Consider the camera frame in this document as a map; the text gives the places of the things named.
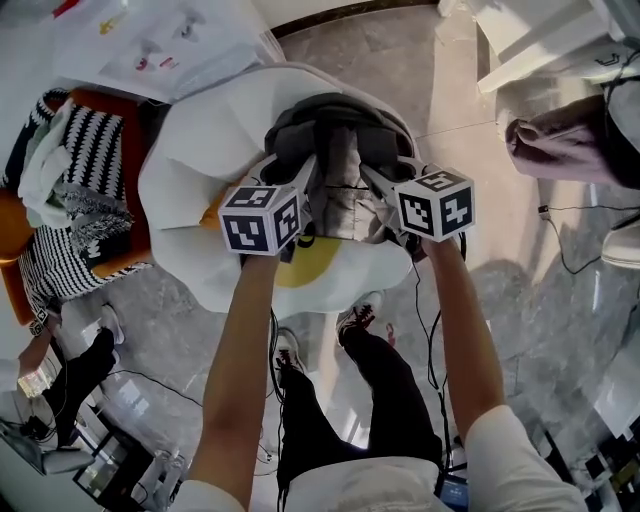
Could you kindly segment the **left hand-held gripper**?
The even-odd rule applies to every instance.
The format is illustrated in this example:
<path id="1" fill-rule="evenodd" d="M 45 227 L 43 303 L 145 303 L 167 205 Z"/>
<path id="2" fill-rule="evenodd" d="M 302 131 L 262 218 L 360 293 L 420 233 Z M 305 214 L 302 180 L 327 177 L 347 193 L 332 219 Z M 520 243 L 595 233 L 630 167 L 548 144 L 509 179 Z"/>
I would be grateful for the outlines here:
<path id="1" fill-rule="evenodd" d="M 228 250 L 232 253 L 275 256 L 303 230 L 303 201 L 317 171 L 310 155 L 295 175 L 278 185 L 281 164 L 276 154 L 257 162 L 245 175 L 246 186 L 231 187 L 218 209 Z"/>

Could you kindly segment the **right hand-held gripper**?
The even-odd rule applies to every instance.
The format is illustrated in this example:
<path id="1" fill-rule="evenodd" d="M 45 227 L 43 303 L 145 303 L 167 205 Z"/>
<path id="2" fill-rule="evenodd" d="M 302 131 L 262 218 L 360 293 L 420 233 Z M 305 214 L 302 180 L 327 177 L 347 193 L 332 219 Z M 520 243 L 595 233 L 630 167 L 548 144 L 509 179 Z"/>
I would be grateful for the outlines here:
<path id="1" fill-rule="evenodd" d="M 387 205 L 384 225 L 441 242 L 474 225 L 474 183 L 454 169 L 399 156 L 397 168 L 361 166 L 370 192 Z"/>

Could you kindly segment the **dark grey backpack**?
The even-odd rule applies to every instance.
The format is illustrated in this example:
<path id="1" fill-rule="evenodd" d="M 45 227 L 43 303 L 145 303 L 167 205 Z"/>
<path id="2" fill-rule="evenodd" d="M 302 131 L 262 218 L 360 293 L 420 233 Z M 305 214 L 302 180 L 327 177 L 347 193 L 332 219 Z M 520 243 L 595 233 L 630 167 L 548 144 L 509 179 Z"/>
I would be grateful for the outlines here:
<path id="1" fill-rule="evenodd" d="M 415 157 L 405 123 L 391 112 L 342 93 L 299 101 L 277 118 L 265 136 L 266 155 L 276 154 L 283 185 L 310 155 L 317 171 L 303 201 L 315 235 L 369 244 L 405 245 L 406 234 L 384 225 L 387 205 L 368 189 L 361 166 L 397 168 L 399 156 Z"/>

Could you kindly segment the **white egg-shaped chair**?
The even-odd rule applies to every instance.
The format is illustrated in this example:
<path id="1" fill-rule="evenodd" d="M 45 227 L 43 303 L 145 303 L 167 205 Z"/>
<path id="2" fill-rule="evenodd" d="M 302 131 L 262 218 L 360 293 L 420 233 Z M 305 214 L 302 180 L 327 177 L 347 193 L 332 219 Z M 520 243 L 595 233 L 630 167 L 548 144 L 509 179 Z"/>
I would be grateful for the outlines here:
<path id="1" fill-rule="evenodd" d="M 254 68 L 169 109 L 138 192 L 153 257 L 203 308 L 227 312 L 240 275 L 240 259 L 221 231 L 201 225 L 206 209 L 264 158 L 264 138 L 277 117 L 321 93 L 344 93 L 398 115 L 382 100 L 300 63 Z M 278 318 L 340 312 L 367 292 L 397 286 L 411 270 L 409 254 L 392 241 L 341 241 L 317 280 L 300 288 L 275 286 Z"/>

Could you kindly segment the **person's right forearm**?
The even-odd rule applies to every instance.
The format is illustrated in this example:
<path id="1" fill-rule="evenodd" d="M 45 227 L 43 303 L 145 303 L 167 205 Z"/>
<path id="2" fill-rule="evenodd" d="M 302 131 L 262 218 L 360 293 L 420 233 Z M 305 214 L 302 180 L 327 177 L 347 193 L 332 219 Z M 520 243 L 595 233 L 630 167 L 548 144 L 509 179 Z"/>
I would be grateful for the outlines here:
<path id="1" fill-rule="evenodd" d="M 422 248 L 433 268 L 452 411 L 465 440 L 477 419 L 505 403 L 502 369 L 457 244 L 424 240 Z"/>

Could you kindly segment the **person's left forearm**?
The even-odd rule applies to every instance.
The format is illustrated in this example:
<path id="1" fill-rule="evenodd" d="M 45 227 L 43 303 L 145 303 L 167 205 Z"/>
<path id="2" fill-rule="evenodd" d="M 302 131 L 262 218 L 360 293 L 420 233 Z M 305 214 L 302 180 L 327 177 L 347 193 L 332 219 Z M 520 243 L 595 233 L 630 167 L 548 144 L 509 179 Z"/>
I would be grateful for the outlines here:
<path id="1" fill-rule="evenodd" d="M 242 267 L 206 382 L 203 426 L 189 478 L 250 504 L 265 408 L 270 311 L 279 259 Z"/>

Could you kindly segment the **orange chair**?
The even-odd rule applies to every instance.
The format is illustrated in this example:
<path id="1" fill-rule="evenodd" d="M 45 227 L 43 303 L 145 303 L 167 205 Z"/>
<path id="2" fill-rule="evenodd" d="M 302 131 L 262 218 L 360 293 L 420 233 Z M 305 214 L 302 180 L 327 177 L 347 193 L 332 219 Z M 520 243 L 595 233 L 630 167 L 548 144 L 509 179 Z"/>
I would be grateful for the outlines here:
<path id="1" fill-rule="evenodd" d="M 122 179 L 126 205 L 133 217 L 125 251 L 97 265 L 91 277 L 117 277 L 125 270 L 149 259 L 151 241 L 149 225 L 138 193 L 138 178 L 144 160 L 143 131 L 138 105 L 131 99 L 88 89 L 53 89 L 44 93 L 29 112 L 10 153 L 5 172 L 0 174 L 0 272 L 18 323 L 27 326 L 36 319 L 28 302 L 18 264 L 35 229 L 29 225 L 26 207 L 17 195 L 17 174 L 26 154 L 26 144 L 35 130 L 51 121 L 67 99 L 98 113 L 112 114 L 124 122 L 121 133 Z"/>

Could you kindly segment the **yellow round cushion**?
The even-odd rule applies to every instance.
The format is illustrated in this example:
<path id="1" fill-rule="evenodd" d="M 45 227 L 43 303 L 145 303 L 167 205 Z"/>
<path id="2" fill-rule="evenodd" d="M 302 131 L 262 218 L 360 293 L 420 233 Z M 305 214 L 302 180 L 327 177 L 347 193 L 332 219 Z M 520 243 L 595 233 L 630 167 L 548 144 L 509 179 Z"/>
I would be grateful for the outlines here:
<path id="1" fill-rule="evenodd" d="M 283 288 L 304 287 L 322 276 L 334 260 L 342 241 L 335 238 L 302 236 L 291 259 L 281 262 L 275 284 Z"/>

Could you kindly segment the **person's shoe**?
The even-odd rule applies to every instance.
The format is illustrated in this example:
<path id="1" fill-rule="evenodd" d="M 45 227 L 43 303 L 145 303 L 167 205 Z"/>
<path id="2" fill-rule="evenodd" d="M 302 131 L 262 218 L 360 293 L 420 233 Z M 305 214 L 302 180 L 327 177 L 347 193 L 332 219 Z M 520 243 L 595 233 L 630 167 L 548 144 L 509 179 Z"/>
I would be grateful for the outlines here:
<path id="1" fill-rule="evenodd" d="M 272 362 L 277 376 L 280 376 L 280 372 L 285 368 L 293 368 L 302 374 L 307 374 L 299 355 L 297 337 L 289 328 L 278 329 Z"/>
<path id="2" fill-rule="evenodd" d="M 384 301 L 382 291 L 374 291 L 360 297 L 347 311 L 343 312 L 336 324 L 337 335 L 341 336 L 348 328 L 367 329 L 376 318 Z"/>

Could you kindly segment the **white water dispenser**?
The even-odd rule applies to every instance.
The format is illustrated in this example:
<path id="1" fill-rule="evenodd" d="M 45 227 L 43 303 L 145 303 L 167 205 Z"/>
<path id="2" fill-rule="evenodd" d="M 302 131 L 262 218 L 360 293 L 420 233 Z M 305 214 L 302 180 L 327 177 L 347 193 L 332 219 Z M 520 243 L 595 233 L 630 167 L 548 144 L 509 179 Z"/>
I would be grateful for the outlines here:
<path id="1" fill-rule="evenodd" d="M 56 75 L 164 103 L 284 59 L 251 0 L 79 0 L 53 27 Z"/>

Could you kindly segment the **black-and-white striped blanket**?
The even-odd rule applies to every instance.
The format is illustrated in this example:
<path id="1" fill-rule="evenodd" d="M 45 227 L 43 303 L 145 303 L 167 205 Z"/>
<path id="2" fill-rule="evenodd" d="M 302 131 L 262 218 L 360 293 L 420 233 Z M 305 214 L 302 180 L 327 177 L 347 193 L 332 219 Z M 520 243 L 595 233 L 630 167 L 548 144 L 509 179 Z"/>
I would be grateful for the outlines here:
<path id="1" fill-rule="evenodd" d="M 57 184 L 81 185 L 126 204 L 122 179 L 122 118 L 98 113 L 73 102 L 74 107 L 62 139 L 72 163 Z M 17 192 L 24 161 L 25 157 L 17 174 Z M 131 229 L 107 240 L 91 242 L 80 253 L 71 246 L 71 225 L 62 229 L 48 226 L 34 229 L 33 238 L 18 260 L 28 302 L 34 313 L 91 293 L 148 264 L 149 259 L 117 277 L 91 277 L 89 272 L 97 265 L 125 251 Z"/>

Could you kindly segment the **grey fringed textile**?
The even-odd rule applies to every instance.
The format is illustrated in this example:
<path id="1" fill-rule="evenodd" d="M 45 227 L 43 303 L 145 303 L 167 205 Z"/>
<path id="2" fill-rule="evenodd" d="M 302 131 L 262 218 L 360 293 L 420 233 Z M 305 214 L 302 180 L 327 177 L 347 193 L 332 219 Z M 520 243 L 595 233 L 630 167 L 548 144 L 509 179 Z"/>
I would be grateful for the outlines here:
<path id="1" fill-rule="evenodd" d="M 53 191 L 71 221 L 71 246 L 78 253 L 91 242 L 128 232 L 133 225 L 123 201 L 71 183 L 56 184 Z"/>

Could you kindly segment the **person's black trousers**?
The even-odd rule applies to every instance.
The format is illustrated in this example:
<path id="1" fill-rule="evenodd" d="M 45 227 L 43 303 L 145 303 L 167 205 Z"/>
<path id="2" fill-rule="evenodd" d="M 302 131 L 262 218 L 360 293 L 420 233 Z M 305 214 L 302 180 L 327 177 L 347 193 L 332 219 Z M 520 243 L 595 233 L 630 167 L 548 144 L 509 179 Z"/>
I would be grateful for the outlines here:
<path id="1" fill-rule="evenodd" d="M 275 367 L 284 395 L 279 491 L 287 493 L 295 478 L 311 470 L 374 458 L 423 460 L 441 470 L 442 441 L 409 365 L 387 341 L 362 326 L 344 328 L 338 341 L 371 390 L 368 447 L 341 440 L 319 406 L 312 381 L 278 350 Z"/>

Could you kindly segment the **person's white T-shirt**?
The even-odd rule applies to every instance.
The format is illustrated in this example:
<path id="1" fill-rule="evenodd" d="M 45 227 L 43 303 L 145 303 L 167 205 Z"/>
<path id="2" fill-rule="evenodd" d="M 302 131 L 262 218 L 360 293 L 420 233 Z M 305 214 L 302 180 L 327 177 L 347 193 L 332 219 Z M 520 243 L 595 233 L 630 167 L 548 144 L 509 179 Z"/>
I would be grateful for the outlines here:
<path id="1" fill-rule="evenodd" d="M 465 443 L 468 512 L 588 512 L 531 444 L 508 406 L 484 413 Z M 382 457 L 332 464 L 290 484 L 283 512 L 454 512 L 434 493 L 432 462 Z"/>

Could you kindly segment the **black metal frame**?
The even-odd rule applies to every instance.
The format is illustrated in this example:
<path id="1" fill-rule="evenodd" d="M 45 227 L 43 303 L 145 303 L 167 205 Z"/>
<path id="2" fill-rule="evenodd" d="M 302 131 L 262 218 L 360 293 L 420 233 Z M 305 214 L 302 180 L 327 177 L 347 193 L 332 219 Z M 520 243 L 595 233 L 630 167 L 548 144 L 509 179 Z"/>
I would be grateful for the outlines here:
<path id="1" fill-rule="evenodd" d="M 610 438 L 569 464 L 547 429 L 538 451 L 559 478 L 576 487 L 588 512 L 640 512 L 640 449 Z"/>

